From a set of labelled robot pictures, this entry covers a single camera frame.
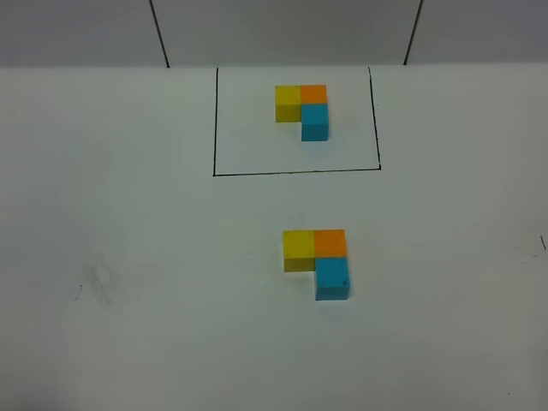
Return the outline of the orange template block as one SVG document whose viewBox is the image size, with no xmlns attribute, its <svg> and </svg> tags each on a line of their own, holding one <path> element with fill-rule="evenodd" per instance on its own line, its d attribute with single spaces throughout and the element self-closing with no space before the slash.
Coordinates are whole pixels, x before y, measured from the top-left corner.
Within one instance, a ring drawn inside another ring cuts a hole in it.
<svg viewBox="0 0 548 411">
<path fill-rule="evenodd" d="M 302 85 L 301 86 L 302 104 L 327 104 L 326 85 Z"/>
</svg>

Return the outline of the yellow template block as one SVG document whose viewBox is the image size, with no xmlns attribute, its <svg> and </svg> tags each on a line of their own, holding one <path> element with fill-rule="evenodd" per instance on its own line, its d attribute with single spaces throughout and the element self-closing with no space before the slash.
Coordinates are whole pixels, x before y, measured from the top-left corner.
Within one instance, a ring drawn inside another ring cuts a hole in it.
<svg viewBox="0 0 548 411">
<path fill-rule="evenodd" d="M 301 122 L 301 87 L 275 86 L 276 122 Z"/>
</svg>

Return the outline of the blue template block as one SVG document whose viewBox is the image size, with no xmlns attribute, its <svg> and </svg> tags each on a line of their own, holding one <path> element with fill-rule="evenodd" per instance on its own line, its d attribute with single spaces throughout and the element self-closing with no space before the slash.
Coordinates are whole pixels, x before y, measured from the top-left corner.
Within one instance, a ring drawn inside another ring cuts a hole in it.
<svg viewBox="0 0 548 411">
<path fill-rule="evenodd" d="M 301 140 L 327 141 L 328 139 L 328 104 L 303 104 L 301 106 Z"/>
</svg>

